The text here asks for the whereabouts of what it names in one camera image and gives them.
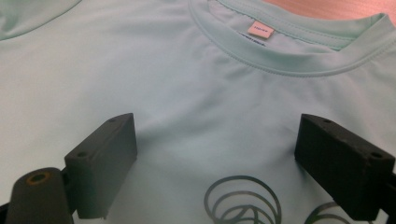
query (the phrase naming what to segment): t-shirt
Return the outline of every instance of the t-shirt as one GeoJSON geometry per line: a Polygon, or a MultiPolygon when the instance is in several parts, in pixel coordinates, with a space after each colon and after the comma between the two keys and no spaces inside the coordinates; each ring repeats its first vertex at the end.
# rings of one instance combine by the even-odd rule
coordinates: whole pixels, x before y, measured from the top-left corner
{"type": "Polygon", "coordinates": [[[325,21],[260,0],[70,1],[54,14],[50,0],[19,2],[8,7],[31,10],[0,13],[0,203],[131,112],[137,161],[107,218],[76,223],[352,222],[294,159],[302,114],[396,155],[385,14],[325,21]],[[255,21],[268,38],[248,33],[255,21]]]}

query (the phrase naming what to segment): black clamp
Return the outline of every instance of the black clamp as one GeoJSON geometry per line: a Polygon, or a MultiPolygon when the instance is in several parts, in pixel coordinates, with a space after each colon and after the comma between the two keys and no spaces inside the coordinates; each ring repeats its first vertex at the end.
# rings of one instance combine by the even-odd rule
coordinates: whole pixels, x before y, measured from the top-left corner
{"type": "Polygon", "coordinates": [[[295,159],[354,220],[396,220],[395,158],[331,120],[303,114],[295,159]]]}
{"type": "Polygon", "coordinates": [[[64,157],[62,171],[21,177],[0,207],[0,224],[71,224],[76,210],[80,218],[106,217],[136,155],[134,115],[109,119],[64,157]]]}

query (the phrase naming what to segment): light blue t-shirt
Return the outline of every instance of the light blue t-shirt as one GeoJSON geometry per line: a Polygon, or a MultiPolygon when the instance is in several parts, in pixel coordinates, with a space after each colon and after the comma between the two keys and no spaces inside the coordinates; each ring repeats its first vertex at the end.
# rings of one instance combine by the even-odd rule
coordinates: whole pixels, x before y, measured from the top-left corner
{"type": "Polygon", "coordinates": [[[18,4],[29,7],[7,1],[15,13],[0,14],[0,203],[20,176],[64,168],[67,152],[130,112],[137,161],[107,219],[76,223],[352,222],[294,159],[303,113],[396,156],[385,14],[325,21],[259,0],[18,4]],[[250,35],[254,21],[274,32],[250,35]]]}

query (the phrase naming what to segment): mint green shirt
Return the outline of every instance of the mint green shirt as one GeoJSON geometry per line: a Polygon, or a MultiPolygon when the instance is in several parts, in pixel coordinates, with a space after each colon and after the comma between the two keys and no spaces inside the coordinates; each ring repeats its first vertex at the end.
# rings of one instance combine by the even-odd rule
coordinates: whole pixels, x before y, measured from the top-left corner
{"type": "Polygon", "coordinates": [[[325,21],[259,0],[1,4],[14,10],[0,9],[0,203],[20,176],[64,168],[67,152],[129,112],[138,159],[107,219],[76,223],[304,224],[320,206],[351,221],[322,206],[332,197],[294,160],[303,113],[396,156],[396,31],[385,14],[325,21]],[[250,35],[254,21],[273,34],[250,35]],[[235,175],[250,179],[205,199],[235,175]],[[217,201],[239,190],[256,196],[217,201]]]}

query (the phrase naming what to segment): screw hole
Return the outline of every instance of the screw hole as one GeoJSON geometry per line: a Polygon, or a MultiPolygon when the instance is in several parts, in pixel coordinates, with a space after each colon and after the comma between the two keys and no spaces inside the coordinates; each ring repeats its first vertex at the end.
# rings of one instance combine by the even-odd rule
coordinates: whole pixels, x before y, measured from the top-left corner
{"type": "Polygon", "coordinates": [[[77,156],[78,157],[86,157],[88,154],[86,153],[86,152],[79,152],[78,154],[77,154],[77,156]]]}
{"type": "Polygon", "coordinates": [[[40,184],[44,181],[46,181],[50,177],[50,173],[44,172],[44,173],[38,173],[35,175],[29,176],[29,178],[26,180],[28,185],[37,185],[40,184]]]}
{"type": "Polygon", "coordinates": [[[377,153],[377,152],[372,152],[371,155],[372,155],[372,157],[374,157],[376,159],[381,159],[382,158],[382,155],[377,153]]]}

